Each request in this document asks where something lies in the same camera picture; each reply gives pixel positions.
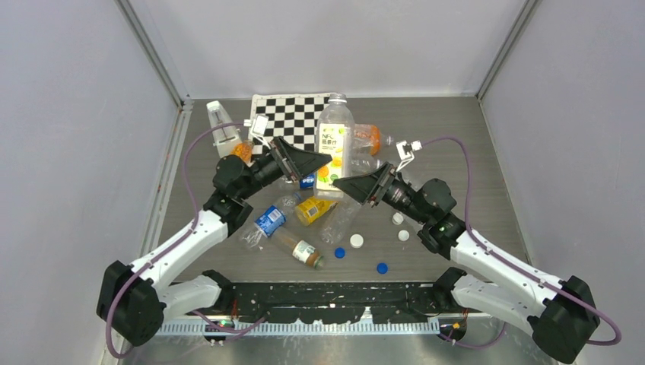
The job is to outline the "tall clear juice bottle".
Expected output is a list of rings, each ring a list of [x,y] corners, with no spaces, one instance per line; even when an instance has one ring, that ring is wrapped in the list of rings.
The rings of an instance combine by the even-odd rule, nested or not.
[[[317,122],[316,152],[332,158],[316,171],[313,186],[314,195],[324,200],[342,201],[344,193],[332,183],[351,175],[355,121],[347,102],[344,94],[330,94]]]

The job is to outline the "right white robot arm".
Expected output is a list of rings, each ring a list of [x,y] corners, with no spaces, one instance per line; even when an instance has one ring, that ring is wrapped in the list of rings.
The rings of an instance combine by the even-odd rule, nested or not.
[[[456,200],[443,180],[416,188],[388,163],[332,184],[362,205],[383,202],[420,224],[423,246],[457,264],[435,283],[439,309],[461,306],[494,316],[560,363],[572,364],[590,343],[600,318],[589,285],[575,275],[564,280],[534,268],[469,229],[452,212]]]

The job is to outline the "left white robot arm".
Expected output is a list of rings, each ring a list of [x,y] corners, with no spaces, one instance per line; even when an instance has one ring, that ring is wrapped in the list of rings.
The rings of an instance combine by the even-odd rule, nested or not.
[[[184,228],[133,262],[116,260],[106,268],[97,315],[106,323],[106,346],[112,356],[127,356],[114,346],[114,333],[138,347],[152,339],[167,320],[195,309],[227,313],[234,296],[224,289],[222,280],[209,275],[180,284],[174,280],[246,223],[253,211],[248,198],[283,176],[298,181],[331,160],[329,154],[296,148],[282,137],[274,138],[268,152],[251,165],[235,155],[222,157],[215,167],[213,193]]]

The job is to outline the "large white bottle cap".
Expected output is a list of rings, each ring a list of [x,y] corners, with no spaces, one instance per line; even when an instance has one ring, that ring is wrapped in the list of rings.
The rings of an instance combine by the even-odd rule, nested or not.
[[[349,242],[352,248],[359,249],[364,245],[364,238],[359,233],[355,233],[350,236]]]

